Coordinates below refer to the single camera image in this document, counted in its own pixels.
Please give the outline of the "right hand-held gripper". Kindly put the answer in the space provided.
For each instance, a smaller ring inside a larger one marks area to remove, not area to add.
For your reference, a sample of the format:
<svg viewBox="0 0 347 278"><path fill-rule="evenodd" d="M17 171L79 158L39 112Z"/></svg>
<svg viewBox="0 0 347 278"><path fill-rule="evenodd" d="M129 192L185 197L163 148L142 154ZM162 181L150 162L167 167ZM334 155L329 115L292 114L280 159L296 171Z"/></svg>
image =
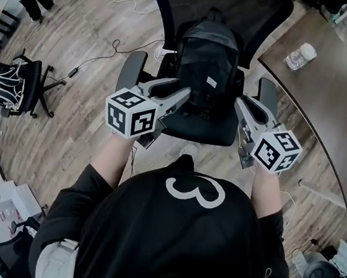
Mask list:
<svg viewBox="0 0 347 278"><path fill-rule="evenodd" d="M238 97L234 109L244 136L240 137L239 158L243 169L257 162L270 174L288 170L302 153L302 147L292 131L278 124L274 114L253 97Z"/></svg>

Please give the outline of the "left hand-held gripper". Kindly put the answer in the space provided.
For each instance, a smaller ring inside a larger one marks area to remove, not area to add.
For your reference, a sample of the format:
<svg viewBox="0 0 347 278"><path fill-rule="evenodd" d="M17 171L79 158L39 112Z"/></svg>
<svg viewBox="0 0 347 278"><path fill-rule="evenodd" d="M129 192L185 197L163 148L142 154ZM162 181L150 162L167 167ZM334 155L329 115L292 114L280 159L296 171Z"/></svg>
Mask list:
<svg viewBox="0 0 347 278"><path fill-rule="evenodd" d="M106 125L125 139L135 139L149 148L164 128L161 119L174 113L191 96L190 87L166 97L156 97L153 90L169 90L177 84L177 78L165 77L118 90L106 98Z"/></svg>

